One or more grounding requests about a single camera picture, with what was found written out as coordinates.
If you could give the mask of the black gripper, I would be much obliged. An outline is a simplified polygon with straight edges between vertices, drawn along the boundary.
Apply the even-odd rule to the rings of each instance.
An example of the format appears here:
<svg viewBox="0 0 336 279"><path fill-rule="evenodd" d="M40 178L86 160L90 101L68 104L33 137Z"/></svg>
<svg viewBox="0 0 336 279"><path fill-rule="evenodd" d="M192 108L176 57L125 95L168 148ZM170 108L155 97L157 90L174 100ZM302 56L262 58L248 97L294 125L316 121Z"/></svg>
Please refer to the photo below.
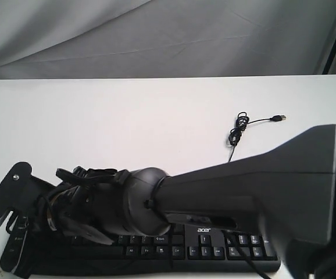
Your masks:
<svg viewBox="0 0 336 279"><path fill-rule="evenodd" d="M111 245L120 235L130 235L124 212L125 183L128 170L57 169L61 183L43 194L37 202L36 230L52 239L83 237L89 241ZM9 237L9 272L26 275L24 245L28 220L18 220Z"/></svg>

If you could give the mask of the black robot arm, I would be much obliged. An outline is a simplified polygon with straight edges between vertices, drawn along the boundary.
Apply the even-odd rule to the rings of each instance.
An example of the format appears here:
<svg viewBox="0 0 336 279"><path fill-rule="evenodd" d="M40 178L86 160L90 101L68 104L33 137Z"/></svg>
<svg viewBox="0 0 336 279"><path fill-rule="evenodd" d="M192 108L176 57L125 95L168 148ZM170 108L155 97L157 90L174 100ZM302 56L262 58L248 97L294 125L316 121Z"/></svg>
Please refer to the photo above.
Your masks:
<svg viewBox="0 0 336 279"><path fill-rule="evenodd" d="M336 278L336 126L312 127L276 149L179 176L163 170L58 170L27 176L24 238L1 267L21 278L117 275L178 266L254 265L261 235L293 278Z"/></svg>

